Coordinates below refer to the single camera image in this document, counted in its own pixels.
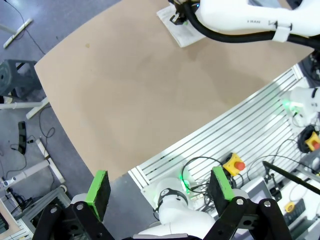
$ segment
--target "bolt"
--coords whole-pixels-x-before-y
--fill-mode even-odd
[[[241,198],[239,198],[239,199],[236,200],[236,204],[243,205],[244,201]]]
[[[50,213],[54,214],[57,211],[56,207],[51,208]]]
[[[271,203],[269,201],[265,201],[264,203],[264,206],[266,206],[267,208],[271,207]]]
[[[80,203],[78,206],[76,206],[76,209],[78,210],[82,210],[84,208],[84,205],[82,203]]]

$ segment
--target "concrete floor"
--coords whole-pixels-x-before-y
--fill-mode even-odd
[[[47,53],[83,23],[118,0],[8,0],[8,2],[21,12],[24,20],[33,19],[33,23],[27,27],[27,30],[41,49]],[[0,23],[16,30],[23,21],[10,5],[0,1]],[[10,34],[0,31],[0,44],[5,43],[9,36]],[[42,56],[43,54],[26,32],[20,39],[14,40],[7,49],[0,47],[0,62],[4,59],[38,61]],[[34,92],[30,98],[39,101],[44,97],[45,93],[41,90]],[[3,152],[0,161],[4,168],[3,170],[0,168],[1,176],[5,176],[9,170],[24,166],[23,156],[10,148],[10,144],[18,142],[18,122],[26,122],[27,136],[34,135],[44,140],[39,129],[39,114],[27,120],[25,117],[27,112],[27,109],[0,110],[2,123],[0,150]],[[93,175],[73,147],[52,108],[44,110],[41,115],[41,125],[44,132],[51,127],[55,128],[54,136],[48,139],[47,150],[66,179],[65,185],[69,196],[72,198],[74,195],[87,192]],[[27,168],[43,161],[43,156],[35,143],[27,145],[25,157]],[[16,174],[17,172],[11,172],[8,178]],[[52,182],[50,170],[44,169],[17,183],[13,190],[26,199],[38,197],[50,190]],[[53,186],[58,185],[59,183],[55,181]],[[151,206],[128,174],[111,183],[111,196],[104,223],[115,239],[132,236],[146,229],[154,221]]]

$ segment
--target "gray stool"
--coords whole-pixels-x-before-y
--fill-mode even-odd
[[[35,70],[36,63],[36,61],[4,60],[0,64],[0,96],[25,100],[33,90],[40,90],[42,86]],[[22,75],[18,70],[25,64],[29,66],[28,73]],[[14,94],[9,95],[16,88],[23,88],[24,93],[19,97]]]

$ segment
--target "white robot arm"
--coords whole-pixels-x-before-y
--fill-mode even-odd
[[[252,6],[248,0],[169,0],[176,8],[174,24],[186,20],[206,37],[225,43],[273,40],[320,50],[319,0],[303,0],[295,10]],[[219,31],[264,30],[229,35]]]

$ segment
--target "aluminum profile plate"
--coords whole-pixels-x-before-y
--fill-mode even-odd
[[[246,164],[241,171],[243,180],[240,176],[234,178],[238,188],[249,181],[248,176],[250,179],[264,176],[262,161],[271,161],[274,157],[263,156],[274,155],[284,140],[296,138],[301,130],[291,123],[281,101],[284,92],[296,86],[309,87],[298,65],[128,173],[143,189],[163,178],[170,169],[194,157],[206,156],[222,161],[229,153],[237,153]],[[287,158],[276,157],[274,164],[288,172],[297,167],[294,161],[301,158],[293,141],[286,141],[278,155]],[[209,180],[211,168],[217,165],[210,159],[198,159],[187,169],[194,180],[201,183]],[[281,179],[282,176],[275,173],[275,180]]]

